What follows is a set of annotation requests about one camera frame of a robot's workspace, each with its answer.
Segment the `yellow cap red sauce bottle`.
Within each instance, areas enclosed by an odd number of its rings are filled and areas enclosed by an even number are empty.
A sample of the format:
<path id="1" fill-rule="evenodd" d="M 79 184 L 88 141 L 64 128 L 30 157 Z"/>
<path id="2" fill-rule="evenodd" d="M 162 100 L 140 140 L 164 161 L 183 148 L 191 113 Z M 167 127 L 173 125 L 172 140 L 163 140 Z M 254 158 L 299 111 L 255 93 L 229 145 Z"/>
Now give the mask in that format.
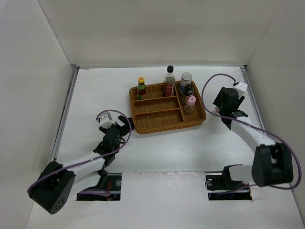
<path id="1" fill-rule="evenodd" d="M 138 78 L 138 86 L 137 86 L 137 99 L 142 100 L 146 98 L 146 85 L 145 85 L 145 78 L 139 77 Z"/>

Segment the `pink cap spice jar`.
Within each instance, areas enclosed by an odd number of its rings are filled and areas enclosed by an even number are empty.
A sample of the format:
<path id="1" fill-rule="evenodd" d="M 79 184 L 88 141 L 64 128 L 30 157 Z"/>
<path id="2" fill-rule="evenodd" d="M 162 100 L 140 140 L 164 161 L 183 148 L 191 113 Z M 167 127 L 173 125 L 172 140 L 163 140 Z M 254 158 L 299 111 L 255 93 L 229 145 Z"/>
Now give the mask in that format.
<path id="1" fill-rule="evenodd" d="M 194 95 L 188 96 L 186 103 L 184 105 L 184 111 L 187 114 L 192 114 L 195 110 L 196 97 Z"/>

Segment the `black cap pepper grinder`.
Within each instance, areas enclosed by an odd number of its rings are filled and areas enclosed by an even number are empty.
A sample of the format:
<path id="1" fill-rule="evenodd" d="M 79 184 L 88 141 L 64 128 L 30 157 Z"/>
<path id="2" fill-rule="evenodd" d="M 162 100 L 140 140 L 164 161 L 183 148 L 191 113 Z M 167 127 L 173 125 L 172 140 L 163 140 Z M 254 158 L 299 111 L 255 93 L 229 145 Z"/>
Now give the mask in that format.
<path id="1" fill-rule="evenodd" d="M 182 101 L 182 104 L 185 104 L 188 97 L 190 95 L 193 95 L 194 94 L 194 88 L 191 84 L 187 84 L 185 87 L 184 87 L 184 90 L 182 92 L 182 95 L 181 95 L 181 101 Z"/>

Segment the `silver cap blue spice jar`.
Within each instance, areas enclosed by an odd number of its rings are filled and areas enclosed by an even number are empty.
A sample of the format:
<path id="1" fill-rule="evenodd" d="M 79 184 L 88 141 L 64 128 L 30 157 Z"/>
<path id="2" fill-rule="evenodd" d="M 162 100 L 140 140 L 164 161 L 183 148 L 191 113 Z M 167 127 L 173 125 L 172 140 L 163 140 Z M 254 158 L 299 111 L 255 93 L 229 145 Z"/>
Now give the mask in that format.
<path id="1" fill-rule="evenodd" d="M 179 90 L 180 90 L 180 93 L 182 94 L 183 91 L 184 91 L 184 88 L 187 84 L 191 84 L 192 82 L 192 74 L 189 73 L 189 72 L 184 72 L 181 76 L 181 80 L 180 80 L 180 87 L 179 87 Z"/>

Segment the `black cap clear sauce bottle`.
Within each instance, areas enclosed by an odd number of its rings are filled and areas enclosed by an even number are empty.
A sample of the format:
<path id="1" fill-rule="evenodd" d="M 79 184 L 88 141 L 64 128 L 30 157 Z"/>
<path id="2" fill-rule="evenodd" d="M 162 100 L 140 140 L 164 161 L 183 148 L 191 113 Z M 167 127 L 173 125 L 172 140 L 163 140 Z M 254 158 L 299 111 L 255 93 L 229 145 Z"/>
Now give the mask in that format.
<path id="1" fill-rule="evenodd" d="M 174 96 L 174 88 L 175 88 L 175 82 L 176 78 L 173 74 L 174 67 L 172 65 L 167 66 L 167 73 L 164 76 L 164 96 Z"/>

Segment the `clear lid red label jar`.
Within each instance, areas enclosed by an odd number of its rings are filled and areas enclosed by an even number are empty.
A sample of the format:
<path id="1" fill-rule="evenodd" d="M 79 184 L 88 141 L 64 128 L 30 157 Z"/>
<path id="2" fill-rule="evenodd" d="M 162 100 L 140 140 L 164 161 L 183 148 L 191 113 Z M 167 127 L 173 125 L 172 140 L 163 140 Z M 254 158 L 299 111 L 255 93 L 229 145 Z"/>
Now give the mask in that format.
<path id="1" fill-rule="evenodd" d="M 215 112 L 217 113 L 217 114 L 219 114 L 219 112 L 220 112 L 220 109 L 219 109 L 219 107 L 215 107 Z"/>

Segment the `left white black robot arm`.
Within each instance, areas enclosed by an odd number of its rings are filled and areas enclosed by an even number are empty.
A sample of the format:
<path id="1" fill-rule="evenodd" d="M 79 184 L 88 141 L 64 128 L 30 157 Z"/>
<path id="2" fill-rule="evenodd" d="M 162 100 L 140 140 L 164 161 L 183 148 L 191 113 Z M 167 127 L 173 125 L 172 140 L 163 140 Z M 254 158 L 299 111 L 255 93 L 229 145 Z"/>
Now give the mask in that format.
<path id="1" fill-rule="evenodd" d="M 117 153 L 131 137 L 134 123 L 131 117 L 120 114 L 119 125 L 105 112 L 96 118 L 99 130 L 104 134 L 102 141 L 88 155 L 69 163 L 50 162 L 27 190 L 29 198 L 51 215 L 57 213 L 66 204 L 73 184 L 82 178 L 91 177 L 89 187 L 76 194 L 77 200 L 119 200 L 121 196 L 121 176 L 109 175 L 105 170 Z"/>

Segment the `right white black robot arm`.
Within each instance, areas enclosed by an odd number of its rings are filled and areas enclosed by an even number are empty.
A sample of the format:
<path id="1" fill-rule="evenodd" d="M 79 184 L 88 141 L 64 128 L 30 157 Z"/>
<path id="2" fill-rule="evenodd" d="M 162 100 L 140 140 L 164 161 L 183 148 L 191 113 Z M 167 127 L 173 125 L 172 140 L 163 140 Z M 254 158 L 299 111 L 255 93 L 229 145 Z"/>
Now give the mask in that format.
<path id="1" fill-rule="evenodd" d="M 222 87 L 213 104 L 219 108 L 221 121 L 254 152 L 253 182 L 259 187 L 290 183 L 294 178 L 291 150 L 253 126 L 248 115 L 239 110 L 243 100 L 235 88 Z"/>

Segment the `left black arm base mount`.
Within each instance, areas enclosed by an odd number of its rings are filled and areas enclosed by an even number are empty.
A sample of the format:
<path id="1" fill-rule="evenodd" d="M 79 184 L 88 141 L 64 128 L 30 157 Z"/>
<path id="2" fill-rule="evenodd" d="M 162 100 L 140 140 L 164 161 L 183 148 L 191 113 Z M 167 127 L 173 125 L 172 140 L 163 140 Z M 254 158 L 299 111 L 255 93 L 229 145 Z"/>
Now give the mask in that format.
<path id="1" fill-rule="evenodd" d="M 99 180 L 96 185 L 81 190 L 77 201 L 120 201 L 122 188 L 122 173 L 98 171 Z"/>

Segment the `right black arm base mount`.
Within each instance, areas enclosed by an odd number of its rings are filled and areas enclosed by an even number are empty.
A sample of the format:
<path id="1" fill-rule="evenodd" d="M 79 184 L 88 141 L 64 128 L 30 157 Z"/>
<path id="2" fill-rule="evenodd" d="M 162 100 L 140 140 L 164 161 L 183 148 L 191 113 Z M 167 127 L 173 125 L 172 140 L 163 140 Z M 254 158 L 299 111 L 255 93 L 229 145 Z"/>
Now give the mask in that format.
<path id="1" fill-rule="evenodd" d="M 252 200 L 249 183 L 232 180 L 230 167 L 232 166 L 225 166 L 222 171 L 205 173 L 208 199 L 210 201 Z"/>

